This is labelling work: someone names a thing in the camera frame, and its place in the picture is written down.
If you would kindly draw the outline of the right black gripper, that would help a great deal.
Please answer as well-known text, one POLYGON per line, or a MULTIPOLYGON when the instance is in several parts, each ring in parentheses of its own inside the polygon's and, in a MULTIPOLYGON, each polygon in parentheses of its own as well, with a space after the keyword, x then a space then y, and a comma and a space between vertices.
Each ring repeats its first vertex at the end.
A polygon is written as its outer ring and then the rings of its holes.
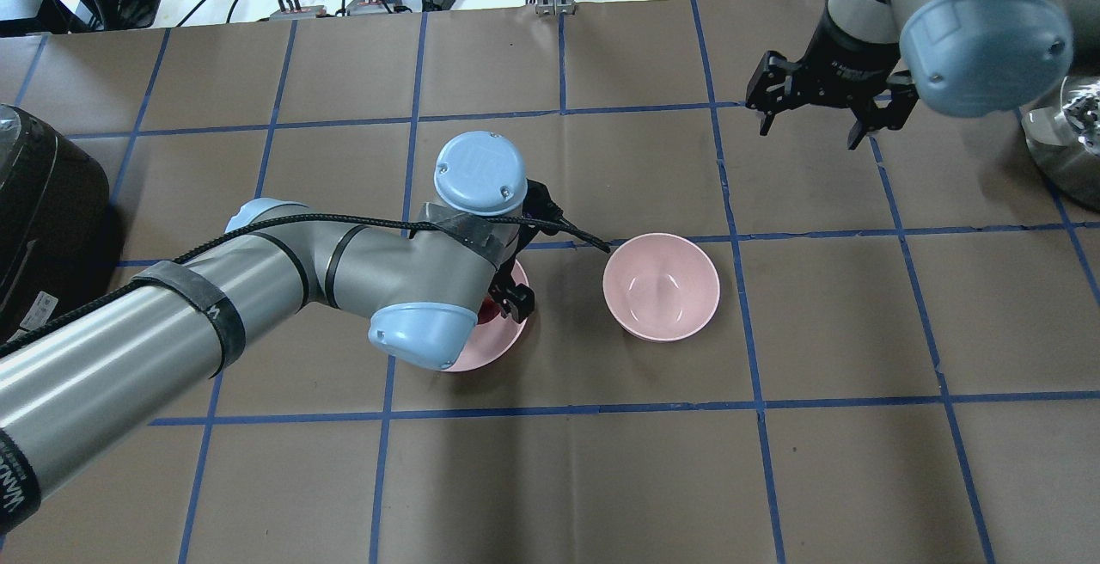
POLYGON ((781 111, 802 106, 849 108, 855 122, 847 148, 857 150, 873 132, 903 128, 903 111, 919 101, 911 74, 895 71, 900 58, 897 42, 855 38, 823 15, 798 60, 766 51, 748 82, 746 106, 758 111, 762 137, 781 111))

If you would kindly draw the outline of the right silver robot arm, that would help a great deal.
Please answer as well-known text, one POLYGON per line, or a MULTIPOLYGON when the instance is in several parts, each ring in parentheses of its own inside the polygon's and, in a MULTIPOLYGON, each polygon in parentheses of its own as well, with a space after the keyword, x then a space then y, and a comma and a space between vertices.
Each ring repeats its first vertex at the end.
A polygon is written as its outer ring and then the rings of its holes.
POLYGON ((746 103, 762 136, 802 106, 849 109, 855 150, 919 102, 977 118, 1033 101, 1072 70, 1089 24, 1085 0, 825 0, 805 54, 767 51, 746 103))

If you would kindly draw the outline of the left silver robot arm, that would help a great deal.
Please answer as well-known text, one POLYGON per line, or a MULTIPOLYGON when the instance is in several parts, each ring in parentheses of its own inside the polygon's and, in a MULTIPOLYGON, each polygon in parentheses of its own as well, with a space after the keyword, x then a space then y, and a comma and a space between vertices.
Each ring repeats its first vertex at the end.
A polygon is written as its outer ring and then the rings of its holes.
POLYGON ((490 298, 522 322, 534 291, 512 267, 539 232, 578 230, 496 132, 440 151, 413 222, 319 214, 260 197, 220 237, 3 345, 3 532, 79 471, 216 377, 302 307, 364 317, 369 342, 427 371, 460 358, 490 298))

